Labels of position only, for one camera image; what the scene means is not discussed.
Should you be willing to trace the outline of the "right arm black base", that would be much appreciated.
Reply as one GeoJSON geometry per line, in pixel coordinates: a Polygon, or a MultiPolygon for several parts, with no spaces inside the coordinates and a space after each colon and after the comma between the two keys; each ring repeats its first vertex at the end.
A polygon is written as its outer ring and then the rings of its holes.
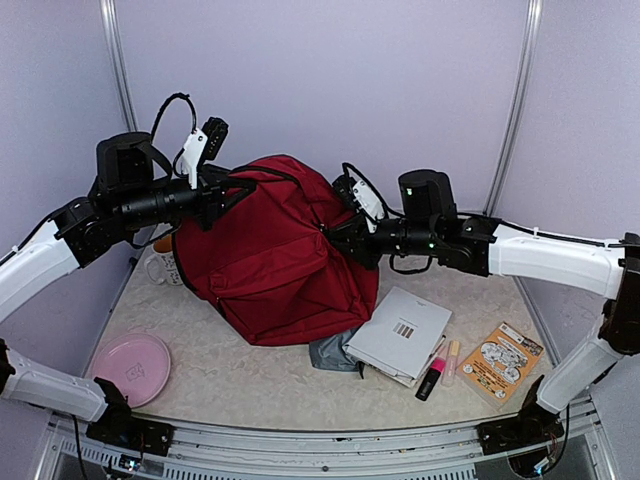
{"type": "Polygon", "coordinates": [[[528,447],[565,434],[560,414],[551,413],[537,404],[537,393],[543,379],[540,376],[531,385],[516,415],[486,421],[476,427],[484,455],[528,447]]]}

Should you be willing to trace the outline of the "red backpack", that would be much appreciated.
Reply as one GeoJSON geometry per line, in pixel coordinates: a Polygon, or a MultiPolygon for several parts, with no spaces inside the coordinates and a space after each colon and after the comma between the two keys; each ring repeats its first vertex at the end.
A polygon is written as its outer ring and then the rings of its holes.
{"type": "Polygon", "coordinates": [[[185,219],[172,236],[183,284],[249,344],[306,344],[359,327],[376,306],[379,273],[331,245],[352,218],[330,183],[289,155],[231,172],[254,192],[204,231],[185,219]]]}

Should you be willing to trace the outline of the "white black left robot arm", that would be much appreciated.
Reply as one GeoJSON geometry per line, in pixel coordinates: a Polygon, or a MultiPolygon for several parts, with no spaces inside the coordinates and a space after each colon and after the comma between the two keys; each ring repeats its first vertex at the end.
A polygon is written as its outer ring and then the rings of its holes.
{"type": "MultiPolygon", "coordinates": [[[[78,197],[42,219],[1,260],[1,317],[57,280],[87,267],[118,243],[133,243],[145,227],[179,228],[193,220],[204,231],[254,192],[251,180],[208,166],[205,153],[216,152],[199,129],[185,148],[189,172],[173,175],[172,165],[147,132],[129,132],[101,141],[97,175],[88,195],[78,197]]],[[[1,346],[1,396],[48,408],[98,424],[121,445],[133,443],[140,424],[125,396],[109,380],[86,380],[46,367],[1,346]]]]}

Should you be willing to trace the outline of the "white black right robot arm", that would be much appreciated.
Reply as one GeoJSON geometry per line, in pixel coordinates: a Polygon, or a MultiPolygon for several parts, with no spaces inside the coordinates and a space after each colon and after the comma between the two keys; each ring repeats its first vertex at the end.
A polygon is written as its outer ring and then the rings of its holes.
{"type": "Polygon", "coordinates": [[[333,183],[353,217],[327,230],[331,244],[372,269],[382,256],[424,256],[463,273],[545,281],[601,296],[602,322],[533,386],[511,433],[535,442],[557,415],[623,357],[639,352],[639,237],[571,237],[458,211],[449,177],[414,170],[398,179],[401,212],[350,164],[333,183]]]}

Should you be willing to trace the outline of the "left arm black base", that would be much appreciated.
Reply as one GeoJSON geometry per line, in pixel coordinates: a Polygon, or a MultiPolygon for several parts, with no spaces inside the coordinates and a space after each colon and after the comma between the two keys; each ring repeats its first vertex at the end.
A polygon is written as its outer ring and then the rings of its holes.
{"type": "Polygon", "coordinates": [[[128,400],[114,383],[99,377],[94,382],[105,394],[106,409],[87,426],[86,436],[105,444],[166,457],[174,435],[171,424],[132,415],[128,400]]]}

